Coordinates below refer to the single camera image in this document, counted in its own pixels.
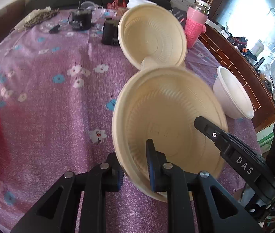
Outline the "pink sleeved bottle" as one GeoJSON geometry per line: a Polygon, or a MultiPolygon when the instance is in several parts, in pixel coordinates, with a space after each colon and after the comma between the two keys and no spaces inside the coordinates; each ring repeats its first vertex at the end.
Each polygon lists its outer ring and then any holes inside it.
{"type": "Polygon", "coordinates": [[[201,33],[206,32],[205,23],[208,19],[210,5],[196,0],[187,10],[185,35],[187,48],[192,48],[201,33]]]}

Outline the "white paper bowl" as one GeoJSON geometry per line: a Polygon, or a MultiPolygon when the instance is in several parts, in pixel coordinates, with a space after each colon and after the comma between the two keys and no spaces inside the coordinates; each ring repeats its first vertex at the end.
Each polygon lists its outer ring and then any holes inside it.
{"type": "Polygon", "coordinates": [[[254,109],[242,84],[230,70],[217,67],[217,78],[213,85],[214,94],[224,113],[231,119],[253,119],[254,109]]]}

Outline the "purple floral tablecloth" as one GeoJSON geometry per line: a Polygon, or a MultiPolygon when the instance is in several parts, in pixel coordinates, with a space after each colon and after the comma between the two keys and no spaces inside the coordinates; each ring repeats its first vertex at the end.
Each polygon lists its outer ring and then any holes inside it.
{"type": "Polygon", "coordinates": [[[69,12],[0,43],[0,230],[66,171],[84,173],[113,151],[116,99],[137,69],[91,30],[57,34],[69,12]]]}

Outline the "cream hinged clamshell bowl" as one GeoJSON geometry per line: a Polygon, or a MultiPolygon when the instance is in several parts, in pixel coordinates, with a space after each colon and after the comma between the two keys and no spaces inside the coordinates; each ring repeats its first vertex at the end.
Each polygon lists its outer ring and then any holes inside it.
{"type": "Polygon", "coordinates": [[[149,182],[145,143],[184,171],[218,177],[224,161],[214,143],[194,127],[203,116],[227,130],[227,120],[210,86],[185,67],[187,41],[178,20],[152,4],[129,9],[120,19],[118,40],[138,69],[122,88],[112,118],[116,156],[129,180],[145,195],[166,201],[149,182]]]}

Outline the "leopard print cloth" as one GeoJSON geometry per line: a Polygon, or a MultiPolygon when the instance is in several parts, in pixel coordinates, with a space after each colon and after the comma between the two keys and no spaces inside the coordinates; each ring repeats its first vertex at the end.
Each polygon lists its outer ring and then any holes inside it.
{"type": "Polygon", "coordinates": [[[24,25],[24,28],[27,30],[29,28],[34,27],[35,25],[41,24],[42,22],[47,21],[48,19],[51,19],[54,16],[56,16],[59,13],[59,11],[59,9],[55,9],[49,10],[47,12],[41,12],[40,14],[34,16],[33,19],[27,21],[24,25]]]}

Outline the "white cloth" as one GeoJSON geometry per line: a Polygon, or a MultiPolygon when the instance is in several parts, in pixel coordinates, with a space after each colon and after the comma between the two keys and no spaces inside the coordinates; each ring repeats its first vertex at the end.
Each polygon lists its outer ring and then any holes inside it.
{"type": "Polygon", "coordinates": [[[34,19],[36,16],[43,14],[44,12],[51,11],[51,7],[47,6],[44,9],[35,9],[31,11],[27,16],[25,16],[15,27],[14,30],[21,32],[25,29],[25,24],[29,23],[30,20],[34,19]]]}

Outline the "red plastic bag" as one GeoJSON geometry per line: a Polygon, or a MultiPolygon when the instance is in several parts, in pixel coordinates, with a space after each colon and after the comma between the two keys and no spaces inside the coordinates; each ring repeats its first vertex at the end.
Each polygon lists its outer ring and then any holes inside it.
{"type": "Polygon", "coordinates": [[[118,8],[126,8],[125,0],[114,0],[112,3],[107,4],[108,9],[117,10],[118,8]]]}

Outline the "clear plastic lid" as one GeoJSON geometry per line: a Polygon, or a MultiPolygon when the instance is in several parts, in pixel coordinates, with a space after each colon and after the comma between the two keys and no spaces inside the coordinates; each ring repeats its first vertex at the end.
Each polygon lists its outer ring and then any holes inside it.
{"type": "Polygon", "coordinates": [[[97,5],[91,1],[84,1],[81,3],[81,8],[83,8],[85,10],[97,10],[100,8],[100,5],[97,5]]]}

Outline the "white plastic jar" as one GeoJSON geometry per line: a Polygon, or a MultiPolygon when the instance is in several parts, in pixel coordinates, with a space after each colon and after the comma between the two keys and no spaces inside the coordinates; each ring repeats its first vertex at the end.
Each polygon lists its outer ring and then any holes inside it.
{"type": "Polygon", "coordinates": [[[132,9],[132,8],[134,8],[136,6],[144,5],[144,4],[156,5],[156,3],[152,2],[152,1],[148,1],[148,0],[129,0],[127,2],[126,8],[127,9],[132,9]]]}

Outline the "wooden cabinet with mirror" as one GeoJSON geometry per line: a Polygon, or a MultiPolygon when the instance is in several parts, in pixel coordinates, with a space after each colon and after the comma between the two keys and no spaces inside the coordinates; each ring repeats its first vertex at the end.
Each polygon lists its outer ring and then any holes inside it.
{"type": "Polygon", "coordinates": [[[261,131],[275,120],[275,0],[203,0],[210,5],[203,43],[245,88],[261,131]]]}

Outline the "black motor with wooden roller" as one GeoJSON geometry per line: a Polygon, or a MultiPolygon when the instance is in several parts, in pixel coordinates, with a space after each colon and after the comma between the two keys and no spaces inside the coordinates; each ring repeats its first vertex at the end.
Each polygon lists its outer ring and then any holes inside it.
{"type": "Polygon", "coordinates": [[[121,17],[128,11],[125,7],[119,7],[117,10],[107,10],[104,13],[104,26],[101,43],[103,45],[119,46],[118,25],[121,17]]]}

